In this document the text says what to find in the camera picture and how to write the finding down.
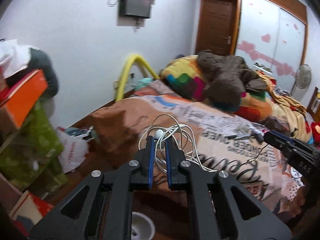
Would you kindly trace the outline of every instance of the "fan head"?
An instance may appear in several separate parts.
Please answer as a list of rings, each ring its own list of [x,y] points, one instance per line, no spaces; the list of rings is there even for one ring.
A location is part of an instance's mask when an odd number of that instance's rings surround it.
[[[302,65],[296,74],[296,86],[305,89],[311,82],[311,68],[309,65]]]

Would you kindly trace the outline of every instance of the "red plush toy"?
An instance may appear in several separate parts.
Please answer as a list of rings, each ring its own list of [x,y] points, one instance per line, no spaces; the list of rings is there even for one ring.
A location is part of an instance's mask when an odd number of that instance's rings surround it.
[[[313,122],[311,124],[311,130],[315,143],[320,143],[320,122]]]

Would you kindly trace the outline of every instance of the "wooden headboard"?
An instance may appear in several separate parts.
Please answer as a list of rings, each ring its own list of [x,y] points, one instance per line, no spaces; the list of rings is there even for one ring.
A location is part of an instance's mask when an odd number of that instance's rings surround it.
[[[312,116],[315,122],[320,122],[320,93],[318,92],[317,87],[315,87],[307,112]]]

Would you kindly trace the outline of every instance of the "mint green fabric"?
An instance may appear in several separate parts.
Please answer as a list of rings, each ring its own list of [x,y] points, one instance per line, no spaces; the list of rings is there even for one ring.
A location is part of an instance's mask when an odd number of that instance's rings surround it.
[[[0,172],[19,190],[25,190],[39,175],[47,177],[48,188],[57,188],[67,182],[57,159],[62,151],[63,145],[38,101],[18,134],[0,152]]]

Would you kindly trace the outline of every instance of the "triangular cutout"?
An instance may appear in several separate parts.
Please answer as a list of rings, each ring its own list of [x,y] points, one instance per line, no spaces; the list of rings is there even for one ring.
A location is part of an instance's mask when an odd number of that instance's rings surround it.
[[[72,219],[77,219],[82,211],[83,204],[87,198],[90,187],[83,187],[72,199],[66,203],[61,209],[61,214]]]
[[[236,200],[243,220],[249,220],[261,214],[260,208],[252,203],[251,200],[246,195],[244,195],[237,187],[231,187],[231,192]]]

